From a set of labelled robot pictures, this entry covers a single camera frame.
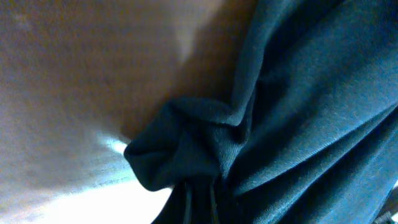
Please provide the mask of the black leggings red waistband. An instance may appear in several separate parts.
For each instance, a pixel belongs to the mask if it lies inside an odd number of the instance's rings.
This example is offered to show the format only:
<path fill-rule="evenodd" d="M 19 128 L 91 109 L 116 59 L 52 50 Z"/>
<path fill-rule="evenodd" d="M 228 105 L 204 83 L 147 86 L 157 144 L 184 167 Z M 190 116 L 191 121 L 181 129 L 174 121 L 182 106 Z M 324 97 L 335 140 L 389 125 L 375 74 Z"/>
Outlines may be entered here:
<path fill-rule="evenodd" d="M 124 151 L 156 223 L 371 223 L 397 181 L 397 2 L 259 1 L 231 98 L 177 98 Z"/>

